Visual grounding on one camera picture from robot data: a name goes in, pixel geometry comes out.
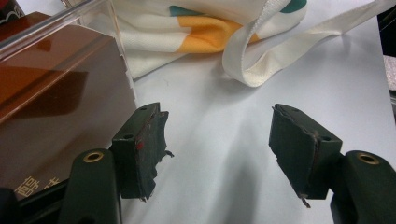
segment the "white strap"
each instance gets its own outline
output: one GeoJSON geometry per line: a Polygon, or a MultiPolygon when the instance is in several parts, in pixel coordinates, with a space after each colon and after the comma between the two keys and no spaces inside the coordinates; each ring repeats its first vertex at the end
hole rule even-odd
{"type": "Polygon", "coordinates": [[[274,73],[297,61],[320,40],[332,35],[341,35],[396,5],[396,0],[376,0],[342,13],[265,51],[257,62],[244,71],[244,54],[249,39],[265,21],[289,2],[290,0],[267,0],[259,18],[233,34],[222,58],[224,70],[228,75],[250,87],[258,87],[274,73]]]}

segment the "white tabletop surface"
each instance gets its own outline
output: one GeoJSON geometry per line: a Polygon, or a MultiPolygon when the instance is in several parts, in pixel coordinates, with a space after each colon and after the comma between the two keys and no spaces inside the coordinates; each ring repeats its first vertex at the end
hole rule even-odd
{"type": "MultiPolygon", "coordinates": [[[[19,2],[25,12],[38,2],[59,6],[58,0],[19,2]]],[[[251,45],[246,60],[367,2],[309,1],[297,27],[251,45]]],[[[157,165],[157,186],[147,203],[122,200],[124,223],[332,223],[332,194],[305,208],[268,147],[274,104],[303,110],[344,141],[342,153],[366,150],[396,167],[396,130],[376,19],[314,47],[256,89],[224,73],[221,53],[189,55],[134,86],[140,105],[160,102],[169,111],[165,138],[176,156],[157,165]]]]}

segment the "orange spot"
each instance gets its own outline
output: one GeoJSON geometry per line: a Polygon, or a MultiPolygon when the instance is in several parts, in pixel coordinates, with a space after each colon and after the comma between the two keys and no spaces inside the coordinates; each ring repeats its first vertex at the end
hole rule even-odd
{"type": "MultiPolygon", "coordinates": [[[[213,53],[223,51],[231,35],[242,25],[205,16],[177,17],[181,27],[190,27],[191,33],[184,39],[177,52],[213,53]]],[[[257,35],[250,38],[250,43],[259,40],[257,35]]]]}

